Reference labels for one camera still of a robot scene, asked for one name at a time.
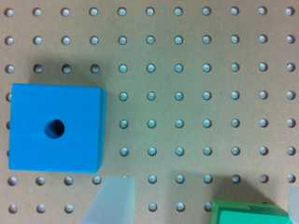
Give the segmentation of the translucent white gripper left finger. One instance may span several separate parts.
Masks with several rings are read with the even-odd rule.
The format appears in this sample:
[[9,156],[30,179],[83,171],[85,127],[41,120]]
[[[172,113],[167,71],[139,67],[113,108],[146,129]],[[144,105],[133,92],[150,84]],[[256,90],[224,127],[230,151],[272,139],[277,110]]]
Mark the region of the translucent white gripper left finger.
[[135,179],[107,177],[80,224],[133,224]]

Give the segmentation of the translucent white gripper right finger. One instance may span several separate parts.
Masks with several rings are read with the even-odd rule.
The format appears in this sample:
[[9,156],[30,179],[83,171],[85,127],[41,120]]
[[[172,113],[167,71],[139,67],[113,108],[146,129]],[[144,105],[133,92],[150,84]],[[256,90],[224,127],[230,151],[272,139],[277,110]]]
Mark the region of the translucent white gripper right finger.
[[288,213],[292,224],[299,224],[299,187],[289,188]]

